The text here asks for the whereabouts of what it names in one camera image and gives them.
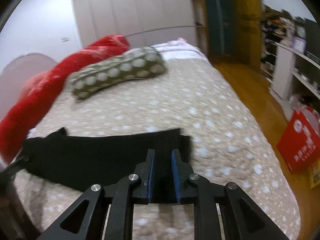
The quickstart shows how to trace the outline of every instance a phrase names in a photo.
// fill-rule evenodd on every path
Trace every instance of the white logo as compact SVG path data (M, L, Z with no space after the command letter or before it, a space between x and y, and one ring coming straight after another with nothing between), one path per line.
M300 133L302 131L302 123L299 120L296 120L293 124L293 128L296 132Z

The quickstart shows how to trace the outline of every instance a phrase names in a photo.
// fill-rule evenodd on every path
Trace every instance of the white wardrobe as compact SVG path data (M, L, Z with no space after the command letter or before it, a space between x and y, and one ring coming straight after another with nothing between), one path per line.
M74 0L83 46L114 33L132 48L175 40L196 46L191 0Z

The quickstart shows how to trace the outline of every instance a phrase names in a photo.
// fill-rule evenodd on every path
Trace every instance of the pink headboard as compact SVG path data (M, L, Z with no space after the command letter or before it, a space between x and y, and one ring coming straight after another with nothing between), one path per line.
M4 68L0 73L0 121L17 102L25 81L56 64L46 55L29 53L14 59Z

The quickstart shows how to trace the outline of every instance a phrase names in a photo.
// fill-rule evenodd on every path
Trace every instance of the bed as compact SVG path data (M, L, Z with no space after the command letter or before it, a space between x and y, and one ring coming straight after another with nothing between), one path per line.
M29 137L45 137L61 127L71 136L89 137L181 127L192 136L191 165L196 173L218 184L234 181L289 239L296 239L300 231L296 199L249 110L193 46L178 40L155 48L165 60L164 75L123 82L81 102L72 96L67 82ZM14 184L41 231L81 194L25 170ZM193 206L135 206L133 239L194 239Z

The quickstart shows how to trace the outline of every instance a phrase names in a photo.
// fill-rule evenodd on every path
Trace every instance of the red blanket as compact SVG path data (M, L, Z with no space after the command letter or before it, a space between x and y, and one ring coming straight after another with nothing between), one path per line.
M120 55L129 49L121 35L101 38L84 49L66 57L48 72L30 94L20 100L0 123L0 154L10 163L21 148L28 131L49 111L63 89L68 75L81 68Z

